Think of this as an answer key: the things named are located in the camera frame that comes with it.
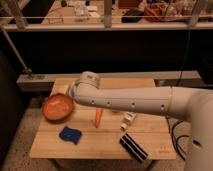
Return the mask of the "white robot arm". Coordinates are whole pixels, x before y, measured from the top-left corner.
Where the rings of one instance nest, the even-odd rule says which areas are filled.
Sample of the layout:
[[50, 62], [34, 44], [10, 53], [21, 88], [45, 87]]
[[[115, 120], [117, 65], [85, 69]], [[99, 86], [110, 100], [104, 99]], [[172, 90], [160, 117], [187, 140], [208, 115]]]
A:
[[100, 77], [83, 72], [69, 87], [85, 106], [170, 116], [191, 123], [185, 171], [213, 171], [213, 90], [184, 87], [100, 89]]

